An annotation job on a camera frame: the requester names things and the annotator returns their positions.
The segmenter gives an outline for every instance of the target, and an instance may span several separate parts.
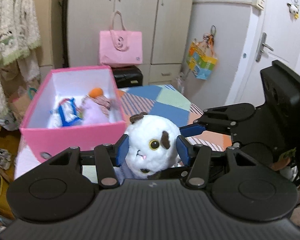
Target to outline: pink tote bag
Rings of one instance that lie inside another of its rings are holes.
[[[119,14],[122,31],[114,31],[114,18]],[[142,33],[127,31],[121,12],[112,14],[109,31],[100,31],[99,60],[102,65],[124,67],[142,64]]]

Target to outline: white plush toy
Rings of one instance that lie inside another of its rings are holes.
[[[115,172],[120,183],[124,179],[147,179],[158,171],[177,164],[176,138],[179,128],[170,120],[145,112],[130,117],[125,134],[129,151],[125,163]]]

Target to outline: ribbed black surface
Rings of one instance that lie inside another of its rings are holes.
[[[125,180],[100,192],[83,213],[50,225],[15,221],[3,240],[299,240],[288,219],[244,223],[216,209],[202,191],[178,180]]]

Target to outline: black pupil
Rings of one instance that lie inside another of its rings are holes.
[[[153,142],[151,142],[150,146],[152,149],[157,149],[157,148],[159,148],[160,144],[158,141],[153,141]]]

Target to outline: pink box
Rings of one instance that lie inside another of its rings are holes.
[[[94,87],[103,89],[111,100],[109,123],[77,125],[52,129],[50,111],[63,98],[75,98],[77,105]],[[82,151],[103,143],[116,143],[126,129],[117,86],[109,66],[54,69],[49,72],[34,96],[20,126],[20,131],[40,162],[41,152],[52,156],[71,146]]]

